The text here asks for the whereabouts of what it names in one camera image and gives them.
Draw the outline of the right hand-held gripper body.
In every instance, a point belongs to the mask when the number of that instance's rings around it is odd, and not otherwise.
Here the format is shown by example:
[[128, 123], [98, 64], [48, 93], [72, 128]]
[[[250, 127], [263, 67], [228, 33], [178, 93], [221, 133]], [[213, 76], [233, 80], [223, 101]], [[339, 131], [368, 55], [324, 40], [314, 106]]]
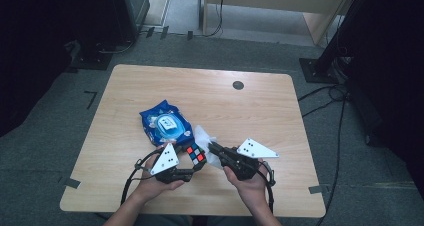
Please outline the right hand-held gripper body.
[[257, 141], [247, 138], [240, 146], [220, 152], [228, 166], [240, 180], [251, 179], [259, 169], [259, 158], [278, 158], [279, 154]]

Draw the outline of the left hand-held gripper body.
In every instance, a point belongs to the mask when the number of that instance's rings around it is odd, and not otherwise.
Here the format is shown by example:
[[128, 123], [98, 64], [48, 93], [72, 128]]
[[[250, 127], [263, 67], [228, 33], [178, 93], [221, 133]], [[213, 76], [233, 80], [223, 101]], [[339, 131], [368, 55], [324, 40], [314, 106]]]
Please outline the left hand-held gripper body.
[[189, 182], [194, 174], [193, 169], [178, 169], [179, 159], [174, 146], [168, 143], [161, 151], [160, 155], [155, 159], [150, 174], [158, 181], [170, 184], [175, 181], [182, 180]]

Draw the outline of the colourful puzzle cube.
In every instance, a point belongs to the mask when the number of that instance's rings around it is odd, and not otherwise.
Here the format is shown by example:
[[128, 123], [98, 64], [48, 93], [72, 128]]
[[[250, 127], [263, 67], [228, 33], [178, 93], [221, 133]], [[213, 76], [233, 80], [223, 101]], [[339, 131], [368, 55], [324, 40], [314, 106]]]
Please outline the colourful puzzle cube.
[[186, 148], [186, 152], [189, 155], [194, 166], [200, 167], [207, 162], [205, 153], [201, 147], [196, 143], [193, 143], [191, 146]]

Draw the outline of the white wet wipe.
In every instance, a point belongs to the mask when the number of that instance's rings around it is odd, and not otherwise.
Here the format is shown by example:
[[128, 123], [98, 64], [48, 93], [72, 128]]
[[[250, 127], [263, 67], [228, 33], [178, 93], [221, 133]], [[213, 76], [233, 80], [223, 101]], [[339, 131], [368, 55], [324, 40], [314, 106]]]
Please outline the white wet wipe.
[[209, 145], [212, 142], [216, 142], [216, 138], [211, 137], [200, 125], [197, 125], [194, 128], [194, 139], [195, 143], [204, 151], [207, 163], [222, 170], [223, 167], [221, 166], [219, 157], [209, 149]]

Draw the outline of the blue wet wipes pack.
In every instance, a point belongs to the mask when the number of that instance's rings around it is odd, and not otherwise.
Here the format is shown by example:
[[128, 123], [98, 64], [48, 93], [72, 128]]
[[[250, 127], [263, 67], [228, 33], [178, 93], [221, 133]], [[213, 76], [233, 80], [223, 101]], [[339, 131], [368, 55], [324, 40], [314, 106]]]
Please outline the blue wet wipes pack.
[[178, 107], [163, 100], [151, 109], [140, 112], [143, 130], [155, 146], [173, 143], [187, 147], [194, 142], [191, 124]]

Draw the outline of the person's left hand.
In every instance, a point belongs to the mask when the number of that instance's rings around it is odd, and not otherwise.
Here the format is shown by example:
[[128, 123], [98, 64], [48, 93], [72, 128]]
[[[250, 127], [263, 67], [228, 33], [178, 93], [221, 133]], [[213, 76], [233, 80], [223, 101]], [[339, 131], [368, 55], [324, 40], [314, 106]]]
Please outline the person's left hand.
[[149, 168], [152, 167], [153, 163], [157, 158], [157, 154], [153, 155], [145, 163], [145, 169], [142, 172], [142, 179], [138, 186], [130, 195], [131, 199], [134, 199], [139, 204], [145, 204], [148, 201], [159, 196], [165, 191], [173, 191], [184, 184], [184, 181], [178, 180], [169, 184], [158, 181], [149, 172]]

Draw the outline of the person's right hand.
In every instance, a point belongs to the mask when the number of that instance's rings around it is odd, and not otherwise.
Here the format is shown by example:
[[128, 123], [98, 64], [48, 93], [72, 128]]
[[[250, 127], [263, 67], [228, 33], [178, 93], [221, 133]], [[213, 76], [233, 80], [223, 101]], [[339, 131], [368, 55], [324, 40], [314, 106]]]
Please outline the person's right hand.
[[244, 181], [240, 181], [228, 166], [225, 166], [223, 170], [228, 181], [236, 187], [241, 200], [256, 219], [263, 219], [271, 215], [265, 195], [266, 183], [261, 176], [261, 174], [264, 176], [268, 174], [264, 166], [261, 166], [259, 172], [251, 179]]

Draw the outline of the black metal stand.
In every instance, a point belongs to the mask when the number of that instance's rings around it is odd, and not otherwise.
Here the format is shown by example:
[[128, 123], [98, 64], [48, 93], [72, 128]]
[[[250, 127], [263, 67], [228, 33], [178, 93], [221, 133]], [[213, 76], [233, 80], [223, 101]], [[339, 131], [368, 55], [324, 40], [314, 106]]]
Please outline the black metal stand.
[[349, 0], [348, 9], [343, 21], [337, 26], [335, 35], [319, 58], [299, 59], [303, 75], [308, 83], [338, 83], [332, 64], [336, 58], [348, 55], [348, 36], [351, 25], [363, 1]]

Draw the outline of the black flat stand base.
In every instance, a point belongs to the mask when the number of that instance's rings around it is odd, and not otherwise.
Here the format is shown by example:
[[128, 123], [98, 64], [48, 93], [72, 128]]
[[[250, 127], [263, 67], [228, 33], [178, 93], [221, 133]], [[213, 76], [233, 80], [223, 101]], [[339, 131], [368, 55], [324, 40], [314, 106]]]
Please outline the black flat stand base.
[[111, 53], [105, 53], [100, 43], [84, 44], [78, 42], [78, 52], [70, 67], [87, 70], [106, 70], [112, 59]]

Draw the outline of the dark cabinet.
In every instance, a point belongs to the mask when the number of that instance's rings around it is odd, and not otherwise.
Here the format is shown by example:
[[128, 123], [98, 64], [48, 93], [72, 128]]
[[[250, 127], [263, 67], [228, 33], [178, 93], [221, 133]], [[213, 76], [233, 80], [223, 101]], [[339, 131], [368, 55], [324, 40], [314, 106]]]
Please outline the dark cabinet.
[[120, 42], [134, 42], [150, 8], [149, 0], [113, 0]]

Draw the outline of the dark curtain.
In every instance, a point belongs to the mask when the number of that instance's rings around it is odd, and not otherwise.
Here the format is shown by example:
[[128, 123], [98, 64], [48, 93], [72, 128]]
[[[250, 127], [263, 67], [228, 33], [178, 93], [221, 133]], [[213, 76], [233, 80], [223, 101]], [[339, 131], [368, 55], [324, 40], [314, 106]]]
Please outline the dark curtain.
[[56, 0], [0, 0], [0, 137], [70, 64], [66, 34]]
[[424, 0], [358, 0], [351, 27], [351, 78], [380, 117], [372, 134], [424, 199]]

